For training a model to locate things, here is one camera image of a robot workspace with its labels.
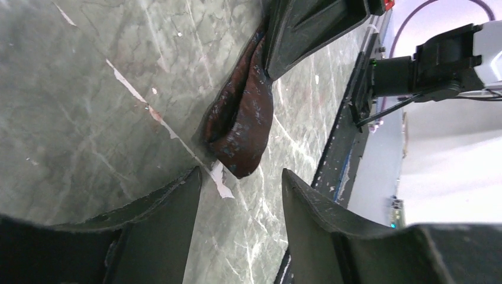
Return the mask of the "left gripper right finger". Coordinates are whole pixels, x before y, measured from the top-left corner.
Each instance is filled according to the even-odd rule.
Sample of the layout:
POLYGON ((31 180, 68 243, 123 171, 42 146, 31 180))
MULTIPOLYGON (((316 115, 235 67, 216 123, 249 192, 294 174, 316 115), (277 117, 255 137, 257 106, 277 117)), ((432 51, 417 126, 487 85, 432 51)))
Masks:
POLYGON ((282 171, 282 203, 295 283, 361 283, 352 240, 390 233, 282 171))

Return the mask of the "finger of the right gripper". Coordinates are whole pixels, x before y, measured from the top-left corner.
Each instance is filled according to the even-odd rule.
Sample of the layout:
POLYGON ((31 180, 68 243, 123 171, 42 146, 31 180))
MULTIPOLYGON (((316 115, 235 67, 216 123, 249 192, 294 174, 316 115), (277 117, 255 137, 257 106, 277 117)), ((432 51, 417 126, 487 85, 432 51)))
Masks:
POLYGON ((267 74, 279 79, 370 15, 369 2, 364 0, 272 1, 265 40, 267 74))

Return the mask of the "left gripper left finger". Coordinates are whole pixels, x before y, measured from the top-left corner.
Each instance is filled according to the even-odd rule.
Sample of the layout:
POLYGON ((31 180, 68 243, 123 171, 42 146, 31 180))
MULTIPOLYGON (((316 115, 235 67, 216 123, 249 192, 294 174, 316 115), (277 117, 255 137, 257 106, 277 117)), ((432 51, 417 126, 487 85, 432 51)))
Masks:
POLYGON ((201 186, 196 166, 121 208, 54 229, 120 234, 105 256, 104 283, 182 283, 201 186))

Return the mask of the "dark brown floral tie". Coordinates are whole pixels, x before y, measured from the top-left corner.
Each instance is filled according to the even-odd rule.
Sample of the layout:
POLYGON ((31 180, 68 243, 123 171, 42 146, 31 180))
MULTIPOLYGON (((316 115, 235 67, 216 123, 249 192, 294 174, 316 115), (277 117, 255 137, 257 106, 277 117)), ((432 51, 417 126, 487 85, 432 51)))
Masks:
POLYGON ((272 126, 273 81, 263 65, 267 30, 264 19, 209 108, 202 131, 208 150, 238 179, 258 168, 272 126))

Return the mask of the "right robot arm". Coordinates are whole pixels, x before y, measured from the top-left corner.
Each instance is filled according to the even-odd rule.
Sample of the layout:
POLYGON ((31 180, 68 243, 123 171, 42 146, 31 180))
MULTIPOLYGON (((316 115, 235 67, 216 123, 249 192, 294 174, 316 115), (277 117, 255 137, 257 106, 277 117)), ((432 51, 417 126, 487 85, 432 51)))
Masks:
MULTIPOLYGON (((317 50, 388 10, 384 1, 273 1, 264 45, 265 69, 272 79, 317 50)), ((351 103, 357 127, 412 102, 461 98, 487 91, 501 99, 501 22, 465 26, 438 34, 412 56, 372 59, 370 48, 355 68, 351 103)))

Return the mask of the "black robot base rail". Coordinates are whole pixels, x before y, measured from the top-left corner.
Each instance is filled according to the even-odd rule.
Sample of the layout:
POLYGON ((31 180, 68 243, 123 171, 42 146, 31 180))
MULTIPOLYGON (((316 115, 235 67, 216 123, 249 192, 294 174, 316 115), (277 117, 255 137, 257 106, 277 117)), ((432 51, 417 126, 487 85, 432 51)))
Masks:
MULTIPOLYGON (((357 127, 372 107, 368 91, 370 60, 382 52, 379 37, 379 18, 372 17, 365 30, 365 39, 356 59, 352 74, 340 103, 332 130, 327 140, 317 171, 310 185, 333 202, 348 209, 369 129, 357 127)), ((289 247, 285 253, 276 283, 295 283, 291 272, 289 247)))

